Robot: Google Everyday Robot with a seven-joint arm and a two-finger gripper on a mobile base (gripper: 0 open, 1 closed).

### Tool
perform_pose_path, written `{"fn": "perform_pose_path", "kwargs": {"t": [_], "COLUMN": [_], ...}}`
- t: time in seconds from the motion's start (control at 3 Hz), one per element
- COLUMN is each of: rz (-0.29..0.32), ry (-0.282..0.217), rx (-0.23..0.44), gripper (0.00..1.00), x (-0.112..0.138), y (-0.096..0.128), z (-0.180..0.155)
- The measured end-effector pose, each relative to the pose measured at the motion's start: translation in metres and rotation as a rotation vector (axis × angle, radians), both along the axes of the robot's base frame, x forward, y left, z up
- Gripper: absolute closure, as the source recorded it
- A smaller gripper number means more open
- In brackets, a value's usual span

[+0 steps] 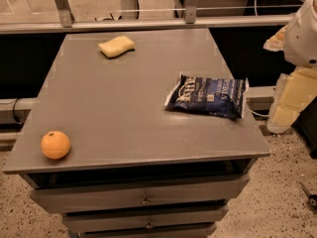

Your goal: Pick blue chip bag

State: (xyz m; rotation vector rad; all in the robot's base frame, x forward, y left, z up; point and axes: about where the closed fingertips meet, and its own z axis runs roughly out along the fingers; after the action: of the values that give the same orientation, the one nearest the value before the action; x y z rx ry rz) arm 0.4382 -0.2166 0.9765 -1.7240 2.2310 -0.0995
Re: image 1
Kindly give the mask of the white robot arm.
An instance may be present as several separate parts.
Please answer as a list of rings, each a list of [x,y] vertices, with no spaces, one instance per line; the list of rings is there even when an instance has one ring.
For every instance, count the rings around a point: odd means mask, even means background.
[[[266,123],[271,133],[282,134],[317,96],[317,0],[306,0],[264,48],[283,51],[295,66],[291,74],[280,75]]]

